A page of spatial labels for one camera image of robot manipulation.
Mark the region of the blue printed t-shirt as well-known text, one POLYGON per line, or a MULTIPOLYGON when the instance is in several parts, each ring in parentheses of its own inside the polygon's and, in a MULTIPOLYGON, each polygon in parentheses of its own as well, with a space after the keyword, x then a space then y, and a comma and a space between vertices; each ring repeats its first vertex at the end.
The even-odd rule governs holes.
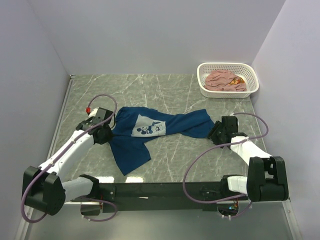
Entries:
POLYGON ((115 117, 109 142, 114 160, 125 176, 151 160, 146 142, 181 134, 205 139, 214 122, 205 109, 187 114, 167 114, 147 107, 122 107, 115 117))

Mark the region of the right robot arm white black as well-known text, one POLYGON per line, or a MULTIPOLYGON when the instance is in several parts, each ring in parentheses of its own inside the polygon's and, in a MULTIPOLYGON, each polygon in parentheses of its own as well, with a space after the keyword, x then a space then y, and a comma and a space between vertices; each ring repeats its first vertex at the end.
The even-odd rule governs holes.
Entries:
POLYGON ((289 187, 285 161, 260 149, 249 137, 238 131, 235 116, 223 116, 216 121, 207 138, 220 148, 227 147, 237 154, 248 166, 246 176, 225 175, 219 193, 230 200, 237 193, 253 202, 286 201, 289 187))

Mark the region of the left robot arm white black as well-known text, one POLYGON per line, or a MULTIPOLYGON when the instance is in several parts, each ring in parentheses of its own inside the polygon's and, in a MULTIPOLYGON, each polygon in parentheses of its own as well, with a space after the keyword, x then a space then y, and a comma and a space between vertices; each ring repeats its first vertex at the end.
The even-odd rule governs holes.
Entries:
POLYGON ((75 180, 63 180, 93 145, 108 142, 108 132, 109 129, 102 126, 77 129, 53 156, 38 167, 28 167, 23 174, 21 211, 28 206, 54 216, 64 203, 77 198, 101 200, 100 183, 96 177, 82 174, 75 180))

